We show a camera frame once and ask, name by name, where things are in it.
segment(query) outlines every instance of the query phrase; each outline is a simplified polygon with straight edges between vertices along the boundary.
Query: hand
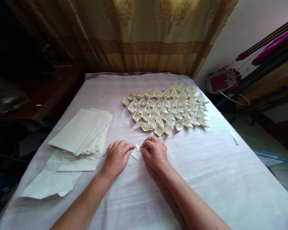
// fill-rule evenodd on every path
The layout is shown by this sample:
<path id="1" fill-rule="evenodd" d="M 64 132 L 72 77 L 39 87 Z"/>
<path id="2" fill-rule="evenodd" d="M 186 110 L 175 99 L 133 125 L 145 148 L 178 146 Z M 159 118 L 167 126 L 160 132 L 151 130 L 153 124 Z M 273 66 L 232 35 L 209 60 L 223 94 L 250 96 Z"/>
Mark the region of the hand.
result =
<path id="1" fill-rule="evenodd" d="M 124 171 L 135 145 L 116 141 L 109 145 L 108 155 L 100 174 L 111 183 Z"/>
<path id="2" fill-rule="evenodd" d="M 141 152 L 148 164 L 159 174 L 159 176 L 163 177 L 172 170 L 172 166 L 166 154 L 166 144 L 159 138 L 156 138 L 155 136 L 146 138 L 141 145 Z"/>

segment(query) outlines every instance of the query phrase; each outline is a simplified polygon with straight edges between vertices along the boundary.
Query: white wall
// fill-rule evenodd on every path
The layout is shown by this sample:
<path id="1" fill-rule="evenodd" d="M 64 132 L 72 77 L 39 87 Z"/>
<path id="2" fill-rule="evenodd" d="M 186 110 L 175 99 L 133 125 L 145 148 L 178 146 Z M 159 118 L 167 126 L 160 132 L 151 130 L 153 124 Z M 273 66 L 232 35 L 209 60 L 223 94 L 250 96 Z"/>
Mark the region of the white wall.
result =
<path id="1" fill-rule="evenodd" d="M 286 22 L 288 22 L 288 0 L 240 0 L 197 74 L 195 83 L 206 92 L 205 80 L 208 74 L 230 64 L 240 53 L 251 48 Z M 235 63 L 232 67 L 241 66 L 248 58 Z"/>
<path id="2" fill-rule="evenodd" d="M 275 107 L 264 112 L 266 116 L 272 119 L 275 123 L 288 120 L 288 103 Z"/>

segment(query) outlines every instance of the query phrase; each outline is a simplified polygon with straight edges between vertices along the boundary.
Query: white cloth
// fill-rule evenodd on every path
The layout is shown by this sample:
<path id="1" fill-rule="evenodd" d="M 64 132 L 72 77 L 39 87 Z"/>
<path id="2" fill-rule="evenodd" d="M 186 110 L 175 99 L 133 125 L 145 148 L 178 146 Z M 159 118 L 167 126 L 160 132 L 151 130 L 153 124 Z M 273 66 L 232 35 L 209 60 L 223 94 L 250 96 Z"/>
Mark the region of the white cloth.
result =
<path id="1" fill-rule="evenodd" d="M 145 74 L 141 76 L 100 75 L 86 80 L 70 106 L 41 145 L 12 197 L 0 229 L 49 229 L 90 180 L 100 171 L 105 156 L 94 172 L 83 172 L 74 188 L 63 198 L 32 200 L 18 198 L 20 192 L 41 172 L 53 153 L 48 145 L 80 109 L 96 108 L 113 114 L 107 146 L 116 140 L 141 144 L 153 132 L 143 132 L 134 123 L 122 100 L 130 91 L 147 92 L 167 83 L 194 84 L 187 76 Z M 183 128 L 162 135 L 173 167 L 186 182 L 233 229 L 288 229 L 288 193 L 237 135 L 213 104 L 206 108 L 211 128 Z M 186 228 L 182 215 L 165 185 L 149 174 L 143 157 L 130 157 L 126 169 L 113 183 L 98 207 L 89 229 L 180 229 Z"/>

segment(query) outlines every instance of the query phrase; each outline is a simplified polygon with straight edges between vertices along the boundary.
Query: patterned curtain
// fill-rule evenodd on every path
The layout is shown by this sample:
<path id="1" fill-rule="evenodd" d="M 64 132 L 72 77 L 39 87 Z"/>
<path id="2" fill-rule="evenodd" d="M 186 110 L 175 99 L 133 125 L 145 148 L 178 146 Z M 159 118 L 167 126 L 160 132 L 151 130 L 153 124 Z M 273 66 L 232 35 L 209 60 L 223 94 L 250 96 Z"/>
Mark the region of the patterned curtain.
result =
<path id="1" fill-rule="evenodd" d="M 238 1 L 5 0 L 50 58 L 193 79 Z"/>

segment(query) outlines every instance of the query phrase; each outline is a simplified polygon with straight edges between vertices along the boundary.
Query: purple fabric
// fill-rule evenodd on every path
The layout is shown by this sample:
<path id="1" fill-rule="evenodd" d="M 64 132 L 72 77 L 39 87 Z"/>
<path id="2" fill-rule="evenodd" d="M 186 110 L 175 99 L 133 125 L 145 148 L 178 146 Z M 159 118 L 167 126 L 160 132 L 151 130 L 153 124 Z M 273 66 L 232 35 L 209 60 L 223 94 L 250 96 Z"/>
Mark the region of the purple fabric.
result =
<path id="1" fill-rule="evenodd" d="M 277 52 L 288 41 L 288 32 L 275 39 L 253 61 L 253 65 L 261 65 L 272 54 Z"/>

